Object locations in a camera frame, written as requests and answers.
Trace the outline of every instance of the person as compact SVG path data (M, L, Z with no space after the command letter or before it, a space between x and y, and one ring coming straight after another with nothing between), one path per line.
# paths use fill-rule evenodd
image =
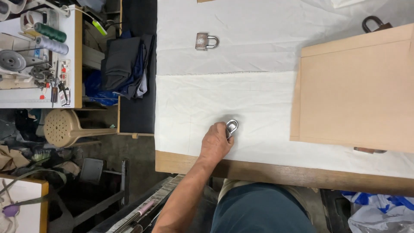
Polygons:
M153 233L184 233L191 224L207 180L234 145L234 137L227 140L225 130L224 122L210 127L202 140L200 156L172 192ZM212 233L316 232L303 206L283 187L233 182L229 189L226 183L231 182L225 181L219 195Z

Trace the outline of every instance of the hand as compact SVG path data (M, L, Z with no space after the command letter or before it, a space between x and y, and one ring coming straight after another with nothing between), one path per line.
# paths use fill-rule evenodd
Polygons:
M234 145L234 137L226 139L226 123L217 122L210 126L201 143L199 159L206 160L212 165L217 165Z

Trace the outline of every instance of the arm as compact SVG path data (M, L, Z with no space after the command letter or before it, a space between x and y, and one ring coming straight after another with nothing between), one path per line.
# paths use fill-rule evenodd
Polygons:
M200 156L171 194L152 232L185 232L193 220L204 185L233 144L233 137L229 141L226 139L224 122L215 123L210 127L203 138Z

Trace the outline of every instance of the silver padlock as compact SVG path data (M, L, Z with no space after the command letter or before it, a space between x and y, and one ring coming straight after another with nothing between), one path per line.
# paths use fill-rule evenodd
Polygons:
M237 130L238 123L236 120L230 120L226 123L226 138L227 140L231 137L231 134Z
M216 40L214 45L209 45L209 39ZM215 36L209 36L208 33L197 33L197 39L195 41L195 49L200 51L207 51L207 49L214 49L219 46L219 39Z

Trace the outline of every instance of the beige stool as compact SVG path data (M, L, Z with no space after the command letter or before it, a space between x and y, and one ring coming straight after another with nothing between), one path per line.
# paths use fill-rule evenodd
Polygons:
M76 141L82 137L115 134L116 129L82 129L74 110L54 109L46 116L44 132L50 144L57 147L71 147L100 143L101 141L82 143Z

